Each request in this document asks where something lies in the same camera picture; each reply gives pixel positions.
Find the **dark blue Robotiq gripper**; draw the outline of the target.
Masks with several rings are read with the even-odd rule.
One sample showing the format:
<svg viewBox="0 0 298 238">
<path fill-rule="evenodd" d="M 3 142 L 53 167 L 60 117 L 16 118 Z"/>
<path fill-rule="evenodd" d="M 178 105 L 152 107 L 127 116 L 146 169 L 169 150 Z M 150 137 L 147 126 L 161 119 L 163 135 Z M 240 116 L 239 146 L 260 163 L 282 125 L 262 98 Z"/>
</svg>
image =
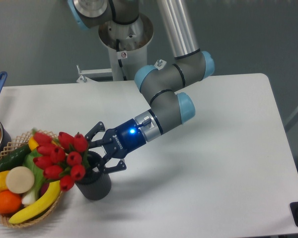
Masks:
<svg viewBox="0 0 298 238">
<path fill-rule="evenodd" d="M 89 148 L 103 147 L 104 157 L 98 162 L 97 168 L 102 173 L 115 173 L 127 169 L 124 159 L 129 153 L 146 144 L 141 129 L 147 123 L 139 124 L 134 119 L 110 129 L 105 129 L 104 123 L 99 121 L 86 135 Z M 117 165 L 106 167 L 112 158 L 121 159 Z"/>
</svg>

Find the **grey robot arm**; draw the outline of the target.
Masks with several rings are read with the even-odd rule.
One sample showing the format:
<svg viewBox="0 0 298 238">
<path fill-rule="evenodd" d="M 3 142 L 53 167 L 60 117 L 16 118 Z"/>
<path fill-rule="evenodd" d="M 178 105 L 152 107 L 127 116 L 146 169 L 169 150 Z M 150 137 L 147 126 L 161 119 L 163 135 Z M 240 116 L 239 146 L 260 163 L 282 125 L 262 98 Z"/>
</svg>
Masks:
<svg viewBox="0 0 298 238">
<path fill-rule="evenodd" d="M 172 48 L 174 64 L 147 63 L 153 37 L 151 21 L 136 0 L 70 0 L 68 5 L 83 29 L 98 27 L 107 48 L 113 80 L 133 80 L 149 109 L 116 128 L 98 123 L 87 135 L 90 148 L 102 147 L 103 158 L 92 167 L 108 174 L 124 170 L 124 158 L 157 137 L 190 120 L 195 107 L 182 89 L 214 73 L 208 52 L 201 51 L 183 0 L 160 0 L 158 8 Z"/>
</svg>

